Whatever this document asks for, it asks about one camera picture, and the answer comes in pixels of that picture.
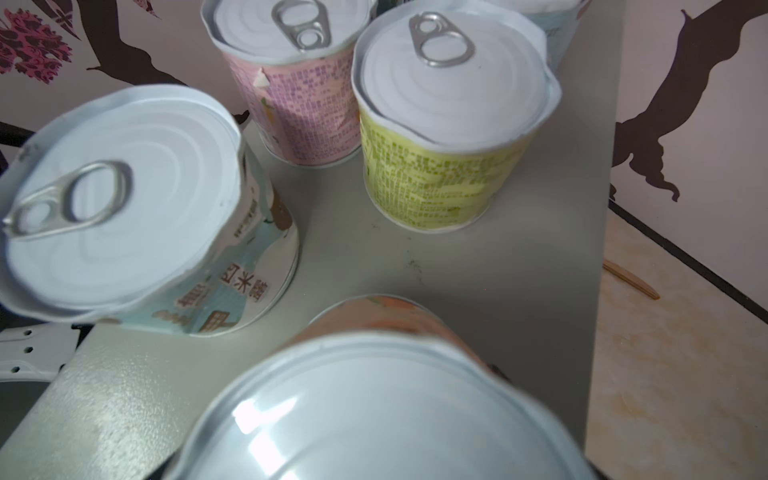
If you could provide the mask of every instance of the beige tile floor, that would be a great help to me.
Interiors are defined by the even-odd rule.
[[[768,325],[608,213],[587,457],[614,480],[768,478]]]

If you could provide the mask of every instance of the can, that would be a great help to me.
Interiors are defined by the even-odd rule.
[[[549,65],[557,70],[592,0],[486,0],[522,13],[547,34]]]
[[[554,415],[445,332],[398,297],[332,307],[215,398],[163,478],[594,479]]]
[[[376,0],[206,0],[203,22],[222,51],[272,155],[329,167],[360,146],[350,72]]]
[[[33,135],[0,177],[0,301],[52,322],[212,335],[282,295],[299,235],[232,116],[127,88]]]
[[[561,97],[544,32],[471,0],[415,0],[355,47],[366,188],[387,218],[444,233],[490,205]]]

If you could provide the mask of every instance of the gray tabletop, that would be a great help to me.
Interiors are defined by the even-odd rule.
[[[0,451],[0,478],[140,479],[235,376],[325,307],[407,296],[584,441],[624,2],[598,0],[558,77],[564,97],[480,221],[441,236],[382,217],[360,156],[299,170],[249,142],[292,210],[301,257],[260,321],[212,339],[96,326]]]

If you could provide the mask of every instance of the pull tab ring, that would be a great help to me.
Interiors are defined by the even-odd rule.
[[[78,220],[71,211],[71,194],[75,184],[95,170],[109,170],[114,177],[112,197],[95,215]],[[74,170],[29,194],[16,204],[2,220],[5,235],[15,240],[33,240],[58,233],[80,230],[104,222],[124,207],[128,197],[131,168],[117,161],[95,161]],[[37,206],[48,208],[48,214],[34,227],[23,227],[22,220]]]
[[[283,13],[299,5],[314,5],[317,16],[298,25],[283,23]],[[331,45],[331,29],[326,6],[319,0],[280,0],[272,7],[272,21],[299,51],[316,50]]]
[[[425,25],[432,26],[432,29],[424,29]],[[464,32],[459,30],[456,25],[453,25],[446,17],[437,12],[423,12],[412,16],[409,21],[409,27],[411,28],[411,39],[413,40],[413,48],[416,50],[416,56],[430,67],[444,68],[460,65],[475,54],[475,44],[472,40],[464,35]],[[464,53],[458,57],[446,60],[435,60],[428,57],[423,49],[427,40],[445,35],[456,37],[463,41],[466,47]]]

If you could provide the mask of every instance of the yellow-green can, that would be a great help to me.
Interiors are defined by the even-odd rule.
[[[546,36],[517,12],[415,0],[360,36],[353,88],[365,182],[398,225],[444,233],[479,218],[561,98]]]

